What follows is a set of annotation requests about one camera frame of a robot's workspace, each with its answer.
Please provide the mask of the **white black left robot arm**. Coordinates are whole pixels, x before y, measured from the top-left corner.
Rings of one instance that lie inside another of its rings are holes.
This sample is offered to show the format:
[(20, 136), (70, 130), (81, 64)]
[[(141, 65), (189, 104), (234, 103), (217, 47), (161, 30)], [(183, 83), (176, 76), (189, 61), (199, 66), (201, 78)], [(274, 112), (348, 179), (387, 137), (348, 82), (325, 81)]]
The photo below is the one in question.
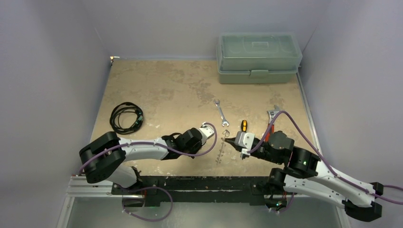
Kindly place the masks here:
[(164, 135), (154, 140), (130, 140), (106, 132), (79, 151), (83, 173), (88, 183), (111, 181), (129, 194), (137, 194), (142, 187), (139, 171), (124, 166), (136, 160), (175, 160), (180, 156), (194, 157), (214, 135), (209, 126), (191, 128), (184, 133)]

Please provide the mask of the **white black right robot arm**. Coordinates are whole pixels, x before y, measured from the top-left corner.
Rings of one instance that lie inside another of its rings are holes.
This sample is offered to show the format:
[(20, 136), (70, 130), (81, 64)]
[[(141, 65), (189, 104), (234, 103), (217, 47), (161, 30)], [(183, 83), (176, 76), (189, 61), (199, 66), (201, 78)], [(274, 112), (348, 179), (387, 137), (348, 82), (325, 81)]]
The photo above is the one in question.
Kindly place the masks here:
[(383, 185), (366, 183), (330, 169), (316, 154), (297, 147), (282, 131), (271, 133), (261, 145), (252, 133), (239, 131), (234, 138), (225, 139), (240, 152), (242, 159), (255, 157), (284, 165), (273, 168), (268, 180), (257, 185), (270, 195), (292, 192), (329, 202), (357, 220), (371, 222), (382, 216), (382, 206), (374, 194), (383, 194)]

